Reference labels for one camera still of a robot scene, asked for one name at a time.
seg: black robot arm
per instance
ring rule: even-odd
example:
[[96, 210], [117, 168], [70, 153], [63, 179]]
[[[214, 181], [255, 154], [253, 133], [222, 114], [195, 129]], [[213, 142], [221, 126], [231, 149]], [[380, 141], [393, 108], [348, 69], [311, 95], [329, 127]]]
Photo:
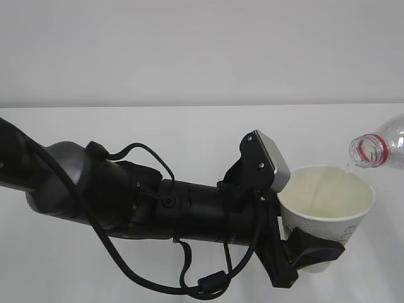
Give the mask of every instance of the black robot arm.
[[[172, 179], [163, 180], [155, 169], [122, 160], [135, 147], [151, 152]], [[281, 241], [276, 194], [287, 184], [289, 169], [274, 142], [260, 131], [247, 134], [240, 151], [241, 158], [217, 186], [204, 186], [176, 181], [158, 155], [141, 143], [115, 155], [95, 142], [86, 148], [72, 142], [42, 147], [0, 119], [0, 185], [26, 192], [28, 204], [38, 213], [91, 225], [121, 270], [152, 290], [214, 299], [253, 251], [272, 285], [289, 288], [298, 269], [334, 260], [344, 248], [299, 229]], [[180, 239], [222, 242], [225, 247], [239, 244], [249, 250], [244, 264], [203, 278], [197, 287], [182, 283], [181, 288], [158, 288], [124, 267], [109, 247], [108, 236], [175, 239], [184, 247], [186, 263], [190, 249]]]

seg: paper cup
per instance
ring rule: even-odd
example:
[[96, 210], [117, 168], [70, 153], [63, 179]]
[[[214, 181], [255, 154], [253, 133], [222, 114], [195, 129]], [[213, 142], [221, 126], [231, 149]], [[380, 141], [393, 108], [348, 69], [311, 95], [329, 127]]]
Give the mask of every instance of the paper cup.
[[[295, 227], [345, 245], [375, 202], [373, 188], [359, 176], [338, 167], [317, 165], [292, 173], [278, 194], [286, 238]], [[331, 262], [304, 270], [319, 273]]]

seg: clear plastic bottle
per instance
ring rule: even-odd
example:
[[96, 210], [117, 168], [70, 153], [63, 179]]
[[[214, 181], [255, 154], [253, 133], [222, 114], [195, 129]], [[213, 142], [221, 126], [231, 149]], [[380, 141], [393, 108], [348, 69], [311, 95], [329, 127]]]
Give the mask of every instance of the clear plastic bottle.
[[404, 170], [404, 114], [384, 123], [374, 133], [354, 139], [349, 155], [358, 167], [386, 165]]

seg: cup rim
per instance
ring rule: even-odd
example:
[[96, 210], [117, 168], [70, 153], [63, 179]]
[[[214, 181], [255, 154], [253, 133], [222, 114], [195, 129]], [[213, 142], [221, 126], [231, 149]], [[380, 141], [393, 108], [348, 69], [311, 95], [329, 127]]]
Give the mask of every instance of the cup rim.
[[[309, 167], [331, 167], [334, 169], [341, 169], [341, 167], [338, 166], [333, 166], [333, 165], [326, 165], [326, 164], [314, 164], [314, 165], [305, 165], [305, 166], [301, 166], [297, 169], [295, 169], [293, 172], [295, 172], [296, 170], [300, 170], [300, 169], [306, 169]], [[338, 217], [338, 218], [323, 218], [323, 217], [315, 217], [315, 216], [310, 216], [310, 215], [306, 215], [305, 213], [301, 213], [299, 211], [293, 210], [290, 207], [286, 206], [285, 204], [282, 203], [281, 199], [279, 199], [280, 204], [286, 208], [288, 211], [290, 211], [291, 213], [293, 213], [294, 215], [297, 215], [298, 217], [302, 217], [305, 218], [307, 220], [312, 220], [312, 221], [321, 221], [321, 222], [343, 222], [343, 221], [349, 221], [349, 220], [353, 220], [353, 219], [358, 219], [360, 217], [363, 217], [364, 215], [366, 215], [367, 212], [369, 212], [373, 206], [374, 203], [376, 202], [376, 192], [374, 191], [373, 186], [371, 186], [370, 184], [366, 183], [365, 180], [363, 180], [363, 178], [361, 178], [359, 175], [355, 174], [354, 172], [349, 172], [350, 174], [355, 175], [356, 177], [358, 177], [360, 180], [362, 180], [367, 186], [369, 186], [369, 188], [372, 191], [372, 203], [370, 205], [370, 207], [368, 207], [368, 209], [362, 211], [361, 213], [357, 213], [356, 215], [353, 216], [348, 216], [348, 217]]]

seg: white background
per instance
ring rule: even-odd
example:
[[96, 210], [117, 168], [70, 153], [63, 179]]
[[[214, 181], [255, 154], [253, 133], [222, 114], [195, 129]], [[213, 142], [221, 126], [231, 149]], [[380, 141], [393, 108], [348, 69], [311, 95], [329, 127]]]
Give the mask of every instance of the white background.
[[402, 0], [1, 0], [0, 106], [401, 102]]
[[[272, 105], [262, 107], [140, 107], [0, 109], [43, 145], [95, 140], [117, 152], [133, 141], [154, 148], [177, 179], [214, 185], [239, 157], [239, 142], [253, 129], [273, 138], [290, 168], [347, 164], [350, 140], [377, 128], [404, 104]], [[128, 160], [156, 167], [134, 151]], [[290, 290], [271, 287], [254, 256], [216, 302], [403, 302], [403, 173], [357, 171], [374, 186], [377, 202], [347, 246], [320, 274], [300, 273]], [[139, 274], [178, 285], [183, 255], [171, 241], [114, 241]], [[225, 268], [220, 244], [192, 242], [188, 282]], [[234, 262], [245, 247], [232, 246]], [[90, 227], [34, 213], [23, 193], [0, 189], [0, 301], [41, 303], [191, 302], [133, 285], [108, 257]]]

